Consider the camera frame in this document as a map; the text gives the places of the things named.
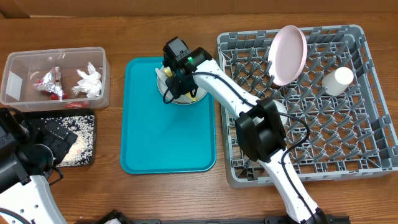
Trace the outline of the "grey small plate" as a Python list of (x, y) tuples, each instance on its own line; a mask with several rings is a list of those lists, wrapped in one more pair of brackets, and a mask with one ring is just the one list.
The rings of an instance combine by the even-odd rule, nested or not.
[[(157, 77), (157, 86), (158, 86), (158, 89), (159, 89), (161, 95), (163, 95), (167, 90), (167, 85), (165, 83), (161, 82), (158, 79), (158, 77)], [(199, 102), (202, 98), (205, 97), (206, 94), (207, 94), (207, 91), (205, 91), (202, 88), (198, 88), (197, 94), (194, 98), (191, 97), (190, 93), (186, 93), (185, 95), (182, 95), (177, 99), (174, 99), (172, 101), (172, 103), (180, 104), (180, 105), (189, 105), (192, 103)]]

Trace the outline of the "red sauce packet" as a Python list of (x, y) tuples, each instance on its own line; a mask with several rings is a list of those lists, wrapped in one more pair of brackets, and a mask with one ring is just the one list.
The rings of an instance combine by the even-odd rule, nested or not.
[(69, 102), (65, 105), (66, 108), (85, 108), (86, 107), (86, 103), (84, 102)]

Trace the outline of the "silver foil wrapper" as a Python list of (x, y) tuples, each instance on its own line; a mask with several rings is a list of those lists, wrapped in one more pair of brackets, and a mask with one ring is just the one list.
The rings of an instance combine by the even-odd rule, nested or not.
[(34, 89), (48, 94), (51, 100), (65, 100), (68, 96), (62, 89), (61, 77), (60, 67), (53, 67), (34, 84)]

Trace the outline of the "white napkin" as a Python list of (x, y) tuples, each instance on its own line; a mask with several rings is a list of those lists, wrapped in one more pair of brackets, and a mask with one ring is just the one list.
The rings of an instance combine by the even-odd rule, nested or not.
[(77, 82), (77, 86), (72, 88), (72, 91), (75, 95), (85, 93), (87, 98), (94, 98), (99, 96), (102, 90), (101, 75), (96, 71), (91, 62), (88, 62), (87, 69), (88, 73), (77, 70), (77, 74), (80, 76), (81, 80)]

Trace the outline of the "white large plate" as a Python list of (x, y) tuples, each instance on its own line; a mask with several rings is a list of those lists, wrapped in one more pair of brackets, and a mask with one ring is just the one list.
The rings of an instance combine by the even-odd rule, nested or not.
[(283, 27), (271, 43), (268, 61), (269, 75), (278, 86), (292, 83), (302, 72), (307, 59), (307, 40), (303, 32), (293, 26)]

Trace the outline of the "grey bowl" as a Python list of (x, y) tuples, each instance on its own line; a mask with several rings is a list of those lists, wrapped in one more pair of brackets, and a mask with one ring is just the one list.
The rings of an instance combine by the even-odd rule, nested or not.
[[(273, 100), (273, 102), (275, 103), (278, 112), (280, 113), (287, 113), (286, 107), (279, 101), (277, 100)], [(282, 116), (280, 115), (280, 120), (282, 121), (282, 124), (285, 126), (287, 124), (287, 117), (286, 116)]]

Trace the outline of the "white plastic cup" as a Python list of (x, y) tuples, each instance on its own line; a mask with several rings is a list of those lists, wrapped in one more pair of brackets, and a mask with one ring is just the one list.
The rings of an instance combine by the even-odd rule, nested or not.
[(348, 88), (353, 79), (354, 74), (351, 69), (340, 67), (323, 78), (322, 87), (326, 88), (326, 94), (338, 96)]

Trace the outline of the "yellow plastic spoon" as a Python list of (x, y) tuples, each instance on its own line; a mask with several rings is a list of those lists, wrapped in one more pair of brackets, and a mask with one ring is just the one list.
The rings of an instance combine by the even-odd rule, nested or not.
[(166, 74), (168, 77), (172, 77), (172, 76), (173, 76), (173, 73), (172, 73), (172, 71), (171, 71), (169, 68), (165, 68), (165, 69), (164, 69), (164, 72), (165, 72), (165, 74)]

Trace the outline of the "white plastic knife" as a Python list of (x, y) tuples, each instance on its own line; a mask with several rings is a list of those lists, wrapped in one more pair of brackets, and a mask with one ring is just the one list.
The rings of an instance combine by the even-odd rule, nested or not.
[(168, 76), (167, 76), (167, 74), (164, 72), (164, 68), (161, 68), (161, 69), (156, 68), (156, 69), (155, 69), (155, 72), (156, 72), (156, 74), (157, 74), (158, 79), (159, 79), (161, 82), (165, 83), (165, 81), (166, 81), (166, 79), (168, 78)]

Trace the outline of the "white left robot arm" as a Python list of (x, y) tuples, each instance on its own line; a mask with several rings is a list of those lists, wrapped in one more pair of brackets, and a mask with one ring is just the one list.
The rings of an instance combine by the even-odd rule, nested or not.
[(48, 181), (77, 135), (51, 122), (35, 129), (25, 114), (1, 108), (1, 216), (8, 223), (65, 223)]

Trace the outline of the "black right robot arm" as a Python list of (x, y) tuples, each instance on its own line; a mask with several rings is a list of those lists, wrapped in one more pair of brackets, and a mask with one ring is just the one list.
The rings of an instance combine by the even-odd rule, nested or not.
[(293, 147), (301, 146), (310, 137), (310, 128), (302, 119), (278, 111), (270, 98), (263, 100), (248, 93), (233, 81), (216, 60), (203, 48), (190, 50), (178, 37), (164, 48), (162, 75), (167, 87), (163, 102), (176, 99), (195, 100), (200, 90), (211, 94), (233, 116), (240, 150), (258, 162), (278, 190), (291, 223), (326, 223), (322, 209), (309, 196), (289, 157), (286, 133), (281, 118), (301, 123), (305, 137)]

